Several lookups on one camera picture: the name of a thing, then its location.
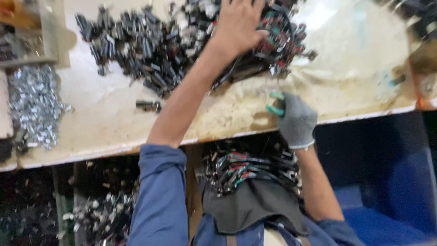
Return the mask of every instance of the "metal part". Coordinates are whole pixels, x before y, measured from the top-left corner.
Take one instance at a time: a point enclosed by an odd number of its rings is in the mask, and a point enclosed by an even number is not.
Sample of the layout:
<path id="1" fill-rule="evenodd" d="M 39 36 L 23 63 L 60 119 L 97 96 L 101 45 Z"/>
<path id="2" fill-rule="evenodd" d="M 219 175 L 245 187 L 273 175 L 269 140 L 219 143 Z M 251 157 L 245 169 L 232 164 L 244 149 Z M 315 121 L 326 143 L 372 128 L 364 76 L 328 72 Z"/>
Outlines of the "metal part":
<path id="1" fill-rule="evenodd" d="M 76 14 L 75 18 L 76 18 L 76 23 L 79 26 L 80 31 L 82 32 L 88 26 L 87 19 L 82 14 Z"/>
<path id="2" fill-rule="evenodd" d="M 150 46 L 150 42 L 147 38 L 142 39 L 142 52 L 145 58 L 153 58 L 152 47 Z"/>
<path id="3" fill-rule="evenodd" d="M 135 106 L 137 108 L 142 108 L 144 111 L 153 110 L 156 113 L 161 112 L 161 103 L 160 102 L 148 102 L 143 100 L 137 100 L 135 102 Z"/>
<path id="4" fill-rule="evenodd" d="M 94 59 L 96 60 L 96 64 L 100 64 L 102 62 L 101 56 L 94 45 L 90 46 L 91 54 L 93 54 Z"/>

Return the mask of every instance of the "blue container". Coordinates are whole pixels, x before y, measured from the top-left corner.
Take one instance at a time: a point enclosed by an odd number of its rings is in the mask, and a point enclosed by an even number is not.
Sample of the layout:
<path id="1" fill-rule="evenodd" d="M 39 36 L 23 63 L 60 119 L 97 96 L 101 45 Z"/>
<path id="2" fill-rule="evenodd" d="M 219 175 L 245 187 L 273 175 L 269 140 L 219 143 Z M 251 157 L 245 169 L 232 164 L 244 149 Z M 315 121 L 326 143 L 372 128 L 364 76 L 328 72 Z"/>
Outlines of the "blue container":
<path id="1" fill-rule="evenodd" d="M 369 246 L 437 245 L 437 188 L 420 113 L 318 126 L 319 159 Z"/>

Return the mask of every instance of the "hand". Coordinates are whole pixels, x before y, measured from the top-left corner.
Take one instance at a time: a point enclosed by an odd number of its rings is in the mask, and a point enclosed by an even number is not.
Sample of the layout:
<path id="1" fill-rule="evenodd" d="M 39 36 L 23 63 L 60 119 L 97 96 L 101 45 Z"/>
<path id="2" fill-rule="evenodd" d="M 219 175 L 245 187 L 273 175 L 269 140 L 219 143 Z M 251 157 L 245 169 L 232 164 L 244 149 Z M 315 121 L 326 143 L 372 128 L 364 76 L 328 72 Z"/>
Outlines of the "hand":
<path id="1" fill-rule="evenodd" d="M 284 93 L 284 117 L 278 121 L 279 131 L 290 149 L 306 148 L 314 143 L 312 132 L 317 123 L 317 112 L 298 95 Z"/>
<path id="2" fill-rule="evenodd" d="M 218 23 L 210 44 L 232 61 L 237 55 L 255 47 L 269 35 L 256 30 L 265 0 L 222 0 Z"/>

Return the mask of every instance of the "dirty table surface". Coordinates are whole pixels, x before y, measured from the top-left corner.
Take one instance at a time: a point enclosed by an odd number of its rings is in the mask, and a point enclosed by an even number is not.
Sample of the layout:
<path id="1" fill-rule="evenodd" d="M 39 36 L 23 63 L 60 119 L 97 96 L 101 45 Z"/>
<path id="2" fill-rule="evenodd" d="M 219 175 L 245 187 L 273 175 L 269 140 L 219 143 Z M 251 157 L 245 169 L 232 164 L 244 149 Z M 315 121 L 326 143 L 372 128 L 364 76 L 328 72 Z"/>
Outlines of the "dirty table surface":
<path id="1" fill-rule="evenodd" d="M 130 87 L 131 79 L 123 76 L 116 63 L 109 64 L 110 74 L 100 77 L 76 25 L 75 13 L 96 19 L 101 3 L 111 7 L 117 19 L 123 10 L 140 9 L 151 2 L 55 0 L 60 97 L 74 111 L 63 116 L 55 148 L 31 149 L 18 161 L 2 164 L 1 170 L 136 153 L 145 143 L 157 115 L 136 109 L 135 101 L 159 98 L 142 81 Z M 163 20 L 168 18 L 167 4 L 153 3 L 153 12 Z M 301 95 L 319 113 L 320 124 L 415 109 L 410 79 L 397 85 L 392 82 L 392 69 L 406 62 L 409 46 L 406 24 L 386 6 L 365 0 L 307 0 L 293 19 L 307 24 L 303 43 L 317 50 L 316 60 L 295 59 L 285 78 L 264 74 L 222 85 L 205 97 L 182 144 L 274 130 L 275 119 L 265 110 L 272 103 L 268 95 L 273 91 Z"/>

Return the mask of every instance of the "metal shavings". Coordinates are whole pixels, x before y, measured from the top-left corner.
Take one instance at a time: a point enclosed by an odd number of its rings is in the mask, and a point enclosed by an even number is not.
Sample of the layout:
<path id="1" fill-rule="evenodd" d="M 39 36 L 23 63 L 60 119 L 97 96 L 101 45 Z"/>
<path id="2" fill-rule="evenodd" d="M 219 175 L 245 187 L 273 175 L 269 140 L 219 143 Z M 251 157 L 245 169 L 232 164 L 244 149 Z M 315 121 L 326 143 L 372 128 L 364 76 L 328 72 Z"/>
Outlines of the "metal shavings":
<path id="1" fill-rule="evenodd" d="M 29 147 L 39 143 L 49 150 L 57 144 L 58 121 L 66 105 L 59 101 L 56 80 L 47 64 L 23 66 L 8 78 L 11 116 L 14 125 L 27 130 Z"/>

